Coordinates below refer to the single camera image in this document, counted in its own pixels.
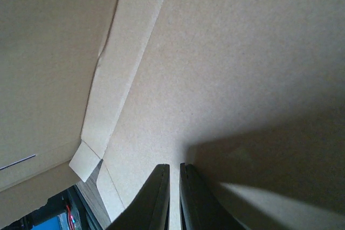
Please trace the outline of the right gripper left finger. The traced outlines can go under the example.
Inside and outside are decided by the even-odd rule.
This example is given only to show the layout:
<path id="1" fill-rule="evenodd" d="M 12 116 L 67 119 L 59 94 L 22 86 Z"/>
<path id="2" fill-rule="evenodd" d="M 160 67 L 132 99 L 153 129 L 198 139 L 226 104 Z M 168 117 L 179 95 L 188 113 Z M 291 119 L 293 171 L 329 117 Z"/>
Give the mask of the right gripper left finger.
<path id="1" fill-rule="evenodd" d="M 168 229 L 170 166 L 155 166 L 130 205 L 108 229 Z"/>

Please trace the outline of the cardboard box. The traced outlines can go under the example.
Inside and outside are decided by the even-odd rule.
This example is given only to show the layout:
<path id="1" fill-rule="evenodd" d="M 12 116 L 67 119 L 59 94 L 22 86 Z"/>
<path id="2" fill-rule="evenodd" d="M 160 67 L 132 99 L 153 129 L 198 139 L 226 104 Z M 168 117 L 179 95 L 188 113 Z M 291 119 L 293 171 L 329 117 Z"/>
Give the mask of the cardboard box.
<path id="1" fill-rule="evenodd" d="M 344 0 L 1 0 L 1 226 L 153 168 L 251 229 L 344 229 Z"/>

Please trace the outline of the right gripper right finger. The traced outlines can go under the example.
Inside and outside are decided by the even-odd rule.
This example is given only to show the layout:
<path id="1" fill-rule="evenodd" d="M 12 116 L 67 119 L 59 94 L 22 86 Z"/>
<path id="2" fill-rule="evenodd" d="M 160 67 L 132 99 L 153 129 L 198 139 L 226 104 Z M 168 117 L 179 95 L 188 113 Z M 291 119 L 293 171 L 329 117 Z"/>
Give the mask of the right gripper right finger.
<path id="1" fill-rule="evenodd" d="M 242 229 L 192 164 L 180 164 L 181 229 Z"/>

